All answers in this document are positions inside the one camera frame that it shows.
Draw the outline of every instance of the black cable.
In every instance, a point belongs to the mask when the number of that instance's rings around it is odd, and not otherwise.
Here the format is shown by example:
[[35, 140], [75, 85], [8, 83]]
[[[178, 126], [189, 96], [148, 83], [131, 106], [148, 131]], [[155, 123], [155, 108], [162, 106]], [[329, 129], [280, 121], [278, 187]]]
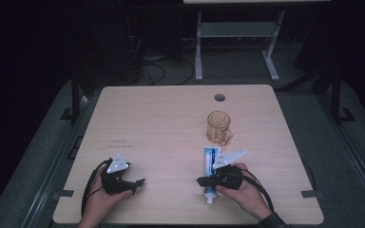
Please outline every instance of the black cable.
[[[161, 76], [160, 79], [158, 79], [156, 82], [153, 80], [152, 75], [149, 72], [149, 69], [147, 67], [158, 67], [159, 69], [162, 70], [163, 75]], [[159, 81], [161, 81], [164, 77], [165, 77], [165, 69], [159, 65], [155, 65], [155, 64], [146, 64], [144, 65], [143, 69], [141, 70], [141, 75], [144, 77], [144, 81], [147, 82], [149, 85], [151, 86], [155, 86]]]
[[188, 82], [188, 81], [189, 81], [189, 80], [191, 80], [191, 78], [193, 78], [193, 77], [194, 77], [194, 75], [195, 75], [195, 67], [194, 67], [194, 65], [193, 65], [191, 62], [189, 62], [188, 60], [184, 60], [184, 59], [182, 59], [182, 61], [185, 61], [185, 62], [187, 62], [189, 65], [191, 65], [191, 67], [192, 67], [192, 71], [191, 71], [191, 75], [190, 75], [187, 79], [185, 79], [184, 81], [182, 81], [182, 82], [178, 83], [178, 84], [177, 84], [177, 86], [181, 86], [181, 85], [183, 85], [184, 83]]
[[102, 167], [103, 164], [107, 163], [107, 161], [103, 161], [101, 162], [97, 168], [95, 170], [93, 170], [93, 172], [91, 172], [90, 178], [88, 179], [86, 188], [85, 188], [85, 192], [83, 194], [83, 198], [82, 198], [82, 207], [81, 207], [81, 214], [83, 215], [83, 213], [85, 212], [85, 207], [86, 207], [86, 202], [87, 199], [89, 197], [89, 192], [90, 192], [90, 186], [93, 183], [94, 178], [96, 177], [97, 172], [99, 171], [99, 168]]
[[187, 44], [182, 44], [182, 54], [191, 54], [197, 48], [196, 38], [191, 38], [191, 39], [188, 38], [187, 40], [182, 40], [182, 43], [187, 43]]
[[100, 189], [102, 189], [104, 187], [105, 186], [103, 185], [103, 186], [99, 187], [98, 189], [94, 190], [92, 193], [90, 193], [90, 194], [87, 195], [86, 199], [89, 199], [91, 197], [91, 195], [95, 194], [96, 192], [98, 192]]
[[146, 65], [155, 64], [155, 63], [158, 63], [158, 62], [161, 62], [161, 61], [167, 60], [167, 59], [169, 59], [169, 57], [162, 56], [162, 57], [158, 57], [158, 59], [146, 60], [146, 61], [145, 61], [145, 64], [146, 64]]
[[202, 54], [203, 55], [211, 55], [211, 56], [217, 56], [222, 55], [224, 53], [230, 52], [233, 49], [231, 48], [230, 51], [227, 51], [227, 46], [224, 42], [221, 42], [220, 39], [212, 39], [212, 41], [215, 41], [215, 45], [208, 46], [204, 42], [202, 42]]
[[248, 170], [246, 170], [246, 169], [240, 169], [241, 171], [244, 171], [244, 172], [247, 172], [248, 174], [250, 174], [251, 176], [253, 176], [253, 178], [256, 180], [256, 182], [260, 185], [260, 186], [262, 186], [262, 184], [260, 184], [260, 182], [259, 182], [259, 180], [256, 178], [256, 176], [253, 174], [253, 173], [251, 173], [250, 171], [248, 171]]

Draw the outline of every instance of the dark background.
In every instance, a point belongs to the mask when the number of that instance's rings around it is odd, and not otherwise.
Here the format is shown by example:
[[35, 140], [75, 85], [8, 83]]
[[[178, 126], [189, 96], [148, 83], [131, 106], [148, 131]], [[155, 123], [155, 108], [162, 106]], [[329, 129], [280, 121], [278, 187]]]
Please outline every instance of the dark background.
[[[99, 81], [131, 85], [139, 77], [140, 59], [130, 54], [134, 43], [127, 34], [139, 35], [144, 48], [173, 55], [179, 54], [181, 37], [195, 37], [195, 12], [186, 12], [184, 18], [173, 11], [128, 17], [125, 11], [98, 13], [82, 4], [0, 1], [0, 195], [56, 94], [73, 74], [86, 93], [104, 86]], [[126, 16], [132, 19], [125, 21]], [[335, 1], [319, 14], [287, 10], [280, 41], [303, 40], [310, 24], [314, 27], [297, 67], [337, 67], [365, 106], [365, 1]]]

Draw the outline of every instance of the wooden table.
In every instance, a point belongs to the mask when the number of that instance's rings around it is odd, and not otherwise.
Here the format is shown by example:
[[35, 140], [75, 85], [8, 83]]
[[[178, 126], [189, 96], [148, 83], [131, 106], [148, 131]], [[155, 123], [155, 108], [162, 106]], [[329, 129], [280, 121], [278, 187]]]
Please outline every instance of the wooden table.
[[[225, 101], [215, 100], [223, 94]], [[184, 85], [106, 87], [91, 117], [65, 190], [54, 213], [58, 223], [77, 223], [91, 171], [122, 153], [131, 168], [125, 181], [146, 178], [136, 194], [117, 204], [105, 222], [119, 224], [255, 224], [231, 199], [218, 195], [205, 203], [196, 182], [204, 174], [204, 146], [212, 111], [231, 118], [233, 138], [222, 152], [247, 150], [247, 164], [289, 224], [319, 224], [316, 198], [301, 191], [312, 186], [268, 85]]]

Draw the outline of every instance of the wire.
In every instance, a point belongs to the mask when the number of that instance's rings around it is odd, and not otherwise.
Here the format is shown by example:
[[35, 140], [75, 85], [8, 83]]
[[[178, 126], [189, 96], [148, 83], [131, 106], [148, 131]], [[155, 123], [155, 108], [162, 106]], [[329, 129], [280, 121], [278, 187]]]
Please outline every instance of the wire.
[[103, 185], [103, 186], [99, 187], [98, 189], [94, 190], [92, 193], [88, 194], [88, 195], [86, 196], [86, 198], [87, 198], [87, 199], [89, 199], [89, 198], [91, 197], [91, 195], [95, 194], [96, 192], [98, 192], [100, 189], [102, 189], [102, 188], [104, 188], [104, 187], [105, 187], [105, 186]]
[[[155, 82], [147, 67], [157, 67], [163, 72], [163, 75]], [[143, 66], [143, 69], [141, 70], [141, 75], [144, 77], [144, 81], [147, 82], [150, 86], [155, 86], [165, 77], [165, 69], [159, 65], [147, 64]]]
[[202, 52], [204, 55], [222, 55], [232, 52], [236, 41], [226, 41], [226, 38], [214, 38], [211, 40], [202, 39]]
[[139, 39], [138, 36], [130, 35], [129, 38], [134, 38], [138, 41], [138, 45], [135, 47], [136, 50], [138, 50], [141, 47], [141, 39]]
[[184, 81], [178, 83], [177, 86], [181, 86], [181, 85], [185, 84], [186, 82], [188, 82], [189, 80], [191, 80], [191, 78], [194, 77], [194, 75], [195, 75], [195, 67], [194, 67], [194, 65], [191, 62], [189, 62], [188, 60], [182, 59], [182, 61], [187, 62], [189, 65], [191, 65], [192, 71], [191, 71], [191, 75], [189, 75], [189, 77], [187, 79], [185, 79]]
[[165, 55], [156, 55], [156, 56], [151, 56], [151, 57], [145, 56], [144, 57], [144, 61], [146, 61], [148, 64], [156, 63], [156, 62], [159, 62], [159, 61], [162, 61], [165, 59], [167, 59], [167, 56], [165, 56]]
[[82, 206], [81, 206], [81, 215], [83, 215], [84, 211], [85, 211], [85, 207], [86, 207], [86, 202], [87, 202], [87, 198], [91, 196], [91, 194], [89, 194], [90, 191], [90, 186], [93, 183], [94, 178], [96, 177], [97, 172], [99, 171], [99, 168], [102, 167], [103, 164], [109, 163], [108, 161], [103, 161], [101, 162], [95, 170], [93, 170], [93, 172], [91, 172], [90, 178], [88, 179], [86, 188], [85, 188], [85, 192], [83, 194], [82, 197]]
[[182, 42], [189, 42], [188, 44], [182, 46], [182, 53], [189, 53], [190, 50], [194, 50], [197, 46], [197, 40], [195, 38], [182, 39]]
[[250, 171], [248, 171], [248, 170], [246, 170], [246, 169], [240, 169], [241, 171], [244, 171], [244, 172], [247, 172], [247, 173], [249, 173], [251, 176], [253, 176], [253, 178], [256, 180], [256, 182], [259, 184], [259, 185], [261, 185], [262, 186], [262, 184], [260, 184], [260, 182], [259, 182], [259, 180], [257, 179], [257, 177], [254, 175], [254, 174], [252, 174]]

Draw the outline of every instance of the metal frame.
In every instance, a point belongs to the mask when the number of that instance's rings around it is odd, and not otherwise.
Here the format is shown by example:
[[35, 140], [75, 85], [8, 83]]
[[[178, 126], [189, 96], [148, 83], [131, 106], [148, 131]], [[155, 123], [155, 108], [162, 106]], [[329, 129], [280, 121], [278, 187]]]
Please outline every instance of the metal frame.
[[[74, 88], [77, 84], [72, 85], [72, 104], [76, 105], [74, 101]], [[60, 168], [61, 161], [66, 157], [67, 152], [73, 147], [75, 142], [75, 137], [78, 137], [75, 132], [77, 132], [81, 124], [83, 122], [83, 117], [85, 115], [85, 109], [88, 106], [88, 99], [86, 96], [83, 96], [81, 100], [77, 100], [78, 104], [78, 117], [72, 118], [74, 123], [70, 124], [70, 128], [67, 131], [67, 136], [64, 138], [62, 145], [58, 152], [56, 153], [54, 160], [49, 168], [38, 192], [33, 198], [33, 202], [29, 208], [28, 214], [26, 215], [25, 219], [23, 220], [21, 227], [35, 227], [37, 224], [38, 219], [42, 213], [44, 206], [49, 198], [49, 192], [52, 189], [52, 186], [55, 181], [55, 176], [57, 175], [58, 169]]]
[[[321, 96], [317, 96], [317, 100], [321, 105], [321, 107], [323, 107], [323, 110], [326, 113], [326, 115], [332, 116], [332, 109], [331, 109], [332, 107], [329, 105], [329, 103]], [[338, 121], [334, 118], [328, 118], [328, 120], [330, 120], [331, 126], [334, 128], [335, 132], [342, 141], [343, 146], [345, 147], [348, 153], [350, 162], [354, 166], [354, 169], [365, 188], [365, 164], [359, 156], [360, 152], [357, 151], [355, 146], [352, 144], [352, 141], [349, 138], [343, 126], [340, 123], [338, 123]]]
[[215, 37], [269, 37], [271, 43], [268, 49], [262, 51], [262, 57], [268, 68], [272, 81], [279, 81], [279, 76], [275, 65], [271, 59], [272, 52], [277, 42], [280, 25], [284, 17], [285, 10], [279, 12], [275, 22], [221, 22], [203, 23], [202, 12], [198, 12], [197, 21], [197, 50], [195, 52], [195, 79], [197, 82], [203, 80], [202, 58], [201, 58], [201, 38]]

